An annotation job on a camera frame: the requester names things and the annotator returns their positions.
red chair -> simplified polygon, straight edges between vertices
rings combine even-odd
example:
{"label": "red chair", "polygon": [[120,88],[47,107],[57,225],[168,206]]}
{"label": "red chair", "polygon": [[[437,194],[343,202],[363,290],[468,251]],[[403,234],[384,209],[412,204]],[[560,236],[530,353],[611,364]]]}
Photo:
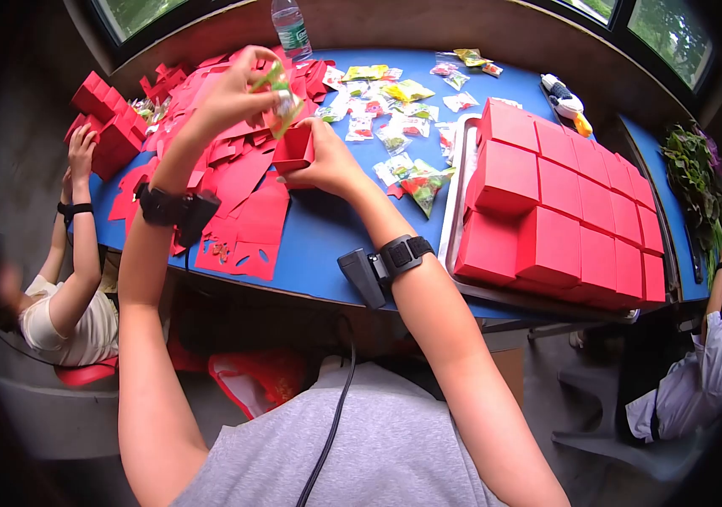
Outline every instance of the red chair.
{"label": "red chair", "polygon": [[100,361],[96,364],[90,364],[83,368],[65,368],[61,366],[54,367],[54,373],[57,374],[63,384],[77,387],[78,385],[90,384],[94,380],[103,379],[113,375],[119,369],[119,356]]}

yellow candy packet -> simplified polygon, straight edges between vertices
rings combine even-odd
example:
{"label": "yellow candy packet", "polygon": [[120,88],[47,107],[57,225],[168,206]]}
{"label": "yellow candy packet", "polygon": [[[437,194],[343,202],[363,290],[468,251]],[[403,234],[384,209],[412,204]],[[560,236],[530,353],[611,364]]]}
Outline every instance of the yellow candy packet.
{"label": "yellow candy packet", "polygon": [[381,87],[381,91],[394,99],[404,102],[419,101],[420,99],[434,95],[432,90],[412,79],[407,79],[400,83],[387,84]]}
{"label": "yellow candy packet", "polygon": [[352,66],[347,69],[347,73],[342,81],[352,81],[354,79],[380,79],[389,70],[388,65],[362,65]]}
{"label": "yellow candy packet", "polygon": [[480,66],[493,61],[483,58],[479,54],[479,49],[455,49],[454,53],[460,57],[466,66]]}

black cable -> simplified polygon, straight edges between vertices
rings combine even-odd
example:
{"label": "black cable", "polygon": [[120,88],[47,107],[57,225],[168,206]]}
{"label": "black cable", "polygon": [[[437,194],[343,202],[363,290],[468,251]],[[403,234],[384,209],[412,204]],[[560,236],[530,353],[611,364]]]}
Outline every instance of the black cable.
{"label": "black cable", "polygon": [[311,472],[310,477],[307,479],[307,482],[305,483],[305,487],[302,490],[302,493],[299,495],[299,501],[296,502],[296,507],[304,507],[307,503],[307,498],[310,496],[310,492],[313,489],[313,486],[315,484],[315,480],[319,477],[319,472],[321,472],[322,466],[325,464],[325,461],[327,459],[327,455],[330,452],[330,448],[333,446],[333,440],[336,437],[336,431],[338,430],[338,422],[342,418],[342,409],[344,408],[344,399],[347,397],[347,391],[350,390],[350,382],[353,380],[353,373],[356,372],[356,341],[353,340],[353,329],[352,325],[350,324],[350,320],[345,316],[344,314],[339,315],[339,319],[344,318],[347,327],[350,330],[350,351],[351,351],[351,357],[350,357],[350,372],[347,373],[347,381],[344,384],[344,390],[342,391],[342,396],[338,399],[338,405],[336,405],[336,413],[333,416],[333,426],[330,428],[330,432],[327,435],[327,440],[325,441],[325,447],[321,450],[321,455],[319,456],[319,460],[315,463],[315,467],[313,467],[313,472]]}

window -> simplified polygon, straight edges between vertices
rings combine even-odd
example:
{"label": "window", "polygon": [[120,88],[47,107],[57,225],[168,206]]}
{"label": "window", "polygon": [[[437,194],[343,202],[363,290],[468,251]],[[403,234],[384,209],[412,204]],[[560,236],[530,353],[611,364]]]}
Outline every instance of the window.
{"label": "window", "polygon": [[611,12],[614,11],[615,0],[562,0],[583,11],[604,25],[609,24]]}
{"label": "window", "polygon": [[637,0],[629,28],[691,89],[696,87],[712,45],[683,0]]}
{"label": "window", "polygon": [[112,35],[124,42],[187,0],[98,0]]}

stack of red boxes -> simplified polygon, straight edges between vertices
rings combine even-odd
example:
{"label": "stack of red boxes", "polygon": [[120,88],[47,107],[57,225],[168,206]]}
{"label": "stack of red boxes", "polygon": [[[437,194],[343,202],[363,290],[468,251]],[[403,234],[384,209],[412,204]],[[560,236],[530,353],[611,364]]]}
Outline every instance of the stack of red boxes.
{"label": "stack of red boxes", "polygon": [[71,105],[81,113],[68,128],[64,142],[68,144],[77,127],[90,123],[90,129],[97,132],[91,169],[107,181],[139,154],[147,123],[96,72],[85,78]]}
{"label": "stack of red boxes", "polygon": [[619,310],[665,301],[649,182],[592,140],[489,99],[454,274]]}

